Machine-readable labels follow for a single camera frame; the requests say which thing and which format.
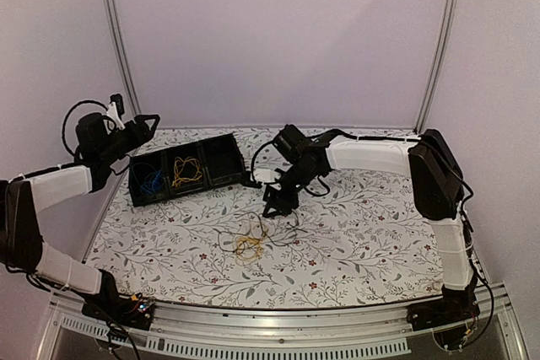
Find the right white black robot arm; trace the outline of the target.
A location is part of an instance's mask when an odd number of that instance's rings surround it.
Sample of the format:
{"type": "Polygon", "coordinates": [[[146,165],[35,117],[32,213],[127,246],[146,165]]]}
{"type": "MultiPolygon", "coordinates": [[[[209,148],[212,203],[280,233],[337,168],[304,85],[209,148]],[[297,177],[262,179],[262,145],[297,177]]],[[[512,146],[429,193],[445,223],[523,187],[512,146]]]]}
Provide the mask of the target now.
{"type": "Polygon", "coordinates": [[[442,135],[369,137],[285,126],[271,141],[282,169],[253,166],[266,218],[294,231],[279,244],[272,302],[344,307],[440,295],[455,322],[477,278],[465,203],[472,191],[442,135]]]}

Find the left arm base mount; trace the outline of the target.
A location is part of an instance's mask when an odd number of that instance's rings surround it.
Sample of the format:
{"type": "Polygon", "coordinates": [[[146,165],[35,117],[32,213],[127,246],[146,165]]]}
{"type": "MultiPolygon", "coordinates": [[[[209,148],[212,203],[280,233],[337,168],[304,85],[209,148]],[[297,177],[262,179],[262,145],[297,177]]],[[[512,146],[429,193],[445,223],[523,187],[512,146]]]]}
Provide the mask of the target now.
{"type": "Polygon", "coordinates": [[[149,330],[154,318],[154,298],[141,293],[122,295],[116,284],[101,283],[97,294],[78,293],[84,299],[83,314],[138,330],[149,330]]]}

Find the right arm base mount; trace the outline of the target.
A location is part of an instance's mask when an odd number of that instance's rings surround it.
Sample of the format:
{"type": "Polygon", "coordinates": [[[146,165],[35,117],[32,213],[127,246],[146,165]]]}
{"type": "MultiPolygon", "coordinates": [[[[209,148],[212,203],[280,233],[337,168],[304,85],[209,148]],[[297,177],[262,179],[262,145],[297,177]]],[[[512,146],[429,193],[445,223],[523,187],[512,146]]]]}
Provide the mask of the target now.
{"type": "Polygon", "coordinates": [[[433,301],[411,304],[407,307],[406,321],[413,330],[427,330],[480,315],[471,283],[463,290],[442,288],[442,297],[433,301]]]}

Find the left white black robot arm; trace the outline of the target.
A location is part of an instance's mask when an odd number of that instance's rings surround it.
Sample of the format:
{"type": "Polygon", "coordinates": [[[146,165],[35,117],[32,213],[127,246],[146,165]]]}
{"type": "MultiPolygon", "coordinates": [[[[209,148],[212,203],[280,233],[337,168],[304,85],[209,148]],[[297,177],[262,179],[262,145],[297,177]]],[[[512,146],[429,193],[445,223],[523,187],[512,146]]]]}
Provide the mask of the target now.
{"type": "Polygon", "coordinates": [[[104,189],[114,164],[154,137],[159,116],[123,121],[119,94],[108,104],[94,104],[101,110],[82,116],[75,126],[78,145],[67,150],[71,163],[2,180],[1,262],[7,272],[25,274],[36,287],[70,290],[106,320],[117,321],[126,312],[126,300],[115,278],[48,244],[38,224],[39,213],[47,208],[104,189]]]}

